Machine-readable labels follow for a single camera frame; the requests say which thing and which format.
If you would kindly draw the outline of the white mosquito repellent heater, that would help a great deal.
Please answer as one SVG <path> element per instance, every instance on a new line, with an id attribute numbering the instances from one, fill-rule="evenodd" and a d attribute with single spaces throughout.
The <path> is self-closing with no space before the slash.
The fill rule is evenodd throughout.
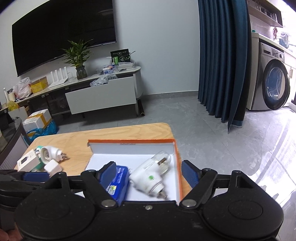
<path id="1" fill-rule="evenodd" d="M 40 156 L 41 160 L 45 164 L 51 160 L 60 162 L 68 159 L 67 155 L 61 149 L 53 146 L 43 146 L 40 150 Z"/>

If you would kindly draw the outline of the blue small box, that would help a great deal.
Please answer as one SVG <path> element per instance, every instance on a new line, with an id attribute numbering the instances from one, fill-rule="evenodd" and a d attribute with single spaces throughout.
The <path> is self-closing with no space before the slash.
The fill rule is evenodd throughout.
<path id="1" fill-rule="evenodd" d="M 126 166 L 116 166 L 116 176 L 106 188 L 109 195 L 119 204 L 126 200 L 130 185 L 130 173 Z"/>

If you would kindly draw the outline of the black glass side table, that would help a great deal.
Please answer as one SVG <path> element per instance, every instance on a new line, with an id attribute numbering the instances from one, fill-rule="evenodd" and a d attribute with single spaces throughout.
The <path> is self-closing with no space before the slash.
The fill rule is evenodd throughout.
<path id="1" fill-rule="evenodd" d="M 6 110 L 1 110 L 1 170 L 15 168 L 31 143 L 22 120 L 13 120 Z"/>

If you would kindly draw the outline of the orange white open box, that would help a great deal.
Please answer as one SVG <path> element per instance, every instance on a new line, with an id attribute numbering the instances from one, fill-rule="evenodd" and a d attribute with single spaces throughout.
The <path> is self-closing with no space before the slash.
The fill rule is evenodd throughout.
<path id="1" fill-rule="evenodd" d="M 110 161 L 118 166 L 126 166 L 134 172 L 145 161 L 158 152 L 169 155 L 168 170 L 162 175 L 162 183 L 168 200 L 179 203 L 184 198 L 181 173 L 181 158 L 175 139 L 159 140 L 89 140 L 93 152 L 86 170 L 99 170 Z"/>

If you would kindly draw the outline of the wooden table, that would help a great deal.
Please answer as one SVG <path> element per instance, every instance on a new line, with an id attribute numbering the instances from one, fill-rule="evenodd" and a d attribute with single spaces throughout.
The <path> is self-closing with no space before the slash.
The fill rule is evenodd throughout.
<path id="1" fill-rule="evenodd" d="M 168 138 L 175 139 L 167 123 L 149 123 L 42 136 L 36 138 L 26 151 L 29 152 L 37 146 L 53 146 L 61 149 L 68 157 L 60 164 L 63 171 L 69 176 L 75 176 L 85 170 L 93 155 L 88 146 L 89 140 L 159 140 Z M 182 184 L 185 196 L 191 188 L 184 178 Z"/>

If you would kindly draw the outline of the blue plastic bag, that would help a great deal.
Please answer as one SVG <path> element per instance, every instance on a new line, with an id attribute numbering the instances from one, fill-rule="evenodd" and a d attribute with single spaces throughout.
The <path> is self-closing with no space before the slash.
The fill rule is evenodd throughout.
<path id="1" fill-rule="evenodd" d="M 55 135 L 57 134 L 58 130 L 59 130 L 59 127 L 57 126 L 56 122 L 52 120 L 45 128 L 35 128 L 27 132 L 27 136 L 30 142 L 32 143 L 38 137 Z"/>

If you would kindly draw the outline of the white taped foam box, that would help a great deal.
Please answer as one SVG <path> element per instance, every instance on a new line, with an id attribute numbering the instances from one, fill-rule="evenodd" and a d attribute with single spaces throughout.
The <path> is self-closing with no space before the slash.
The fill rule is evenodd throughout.
<path id="1" fill-rule="evenodd" d="M 48 109 L 43 109 L 36 111 L 28 116 L 23 121 L 23 127 L 26 132 L 32 131 L 34 129 L 46 128 L 51 122 L 52 117 Z"/>

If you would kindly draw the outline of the white plastic bag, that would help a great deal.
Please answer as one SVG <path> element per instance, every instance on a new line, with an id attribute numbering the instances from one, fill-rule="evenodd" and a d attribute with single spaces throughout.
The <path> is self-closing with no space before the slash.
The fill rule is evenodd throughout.
<path id="1" fill-rule="evenodd" d="M 15 94 L 16 99 L 24 99 L 32 94 L 30 82 L 30 78 L 25 77 L 24 79 L 21 79 L 19 83 L 13 87 L 13 93 Z"/>

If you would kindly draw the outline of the TV console cabinet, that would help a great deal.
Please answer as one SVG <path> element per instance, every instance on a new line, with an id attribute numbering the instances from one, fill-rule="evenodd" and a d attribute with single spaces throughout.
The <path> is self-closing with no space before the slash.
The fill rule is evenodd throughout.
<path id="1" fill-rule="evenodd" d="M 64 84 L 47 87 L 18 101 L 17 104 L 20 107 L 28 107 L 32 113 L 47 108 L 51 116 L 66 113 L 84 114 L 105 108 L 134 105 L 136 115 L 140 115 L 143 111 L 140 101 L 143 95 L 140 70 L 140 66 L 135 66 L 116 72 L 115 79 L 94 87 L 91 87 L 90 83 L 101 77 L 98 74 L 81 80 L 74 78 Z"/>

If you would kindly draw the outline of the clear plastic items pile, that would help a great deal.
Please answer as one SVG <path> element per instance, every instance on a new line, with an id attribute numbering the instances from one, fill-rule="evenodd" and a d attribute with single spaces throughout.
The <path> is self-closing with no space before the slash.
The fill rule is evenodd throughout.
<path id="1" fill-rule="evenodd" d="M 101 75 L 99 78 L 93 80 L 90 83 L 90 87 L 108 84 L 110 80 L 114 79 L 117 79 L 117 76 L 115 74 Z"/>

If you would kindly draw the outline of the potted bamboo plant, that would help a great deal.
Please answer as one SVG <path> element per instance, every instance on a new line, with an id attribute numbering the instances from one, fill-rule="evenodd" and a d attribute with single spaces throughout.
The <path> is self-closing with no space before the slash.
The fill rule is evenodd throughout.
<path id="1" fill-rule="evenodd" d="M 79 40 L 78 42 L 74 42 L 68 40 L 70 43 L 70 47 L 68 49 L 63 49 L 64 51 L 64 63 L 70 64 L 71 67 L 76 69 L 76 77 L 78 80 L 86 78 L 87 72 L 84 66 L 84 63 L 90 57 L 90 50 L 88 47 L 88 42 L 84 42 L 83 40 Z"/>

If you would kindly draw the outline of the black green display card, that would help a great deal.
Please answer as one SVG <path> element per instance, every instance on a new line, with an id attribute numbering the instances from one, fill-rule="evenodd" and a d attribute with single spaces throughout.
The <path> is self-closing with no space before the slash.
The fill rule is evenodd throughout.
<path id="1" fill-rule="evenodd" d="M 111 51 L 110 54 L 112 63 L 115 65 L 119 65 L 120 63 L 131 63 L 129 49 Z"/>

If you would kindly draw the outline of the blue curtain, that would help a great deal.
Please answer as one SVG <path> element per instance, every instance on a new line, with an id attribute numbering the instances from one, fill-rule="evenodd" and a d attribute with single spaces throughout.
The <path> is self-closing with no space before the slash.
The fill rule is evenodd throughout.
<path id="1" fill-rule="evenodd" d="M 198 1 L 198 100 L 227 128 L 242 126 L 251 77 L 251 26 L 246 1 Z"/>

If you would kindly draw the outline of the wall television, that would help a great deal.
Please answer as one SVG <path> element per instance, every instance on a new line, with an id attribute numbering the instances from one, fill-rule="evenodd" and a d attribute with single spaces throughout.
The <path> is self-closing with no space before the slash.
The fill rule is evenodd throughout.
<path id="1" fill-rule="evenodd" d="M 112 1 L 47 1 L 11 27 L 17 75 L 60 58 L 71 42 L 116 41 Z"/>

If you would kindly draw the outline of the wall shelf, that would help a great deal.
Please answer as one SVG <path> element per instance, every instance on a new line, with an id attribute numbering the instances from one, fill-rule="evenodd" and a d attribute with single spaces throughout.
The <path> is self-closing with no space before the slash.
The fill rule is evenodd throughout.
<path id="1" fill-rule="evenodd" d="M 281 11 L 269 1 L 246 0 L 250 15 L 260 19 L 271 27 L 283 27 Z"/>

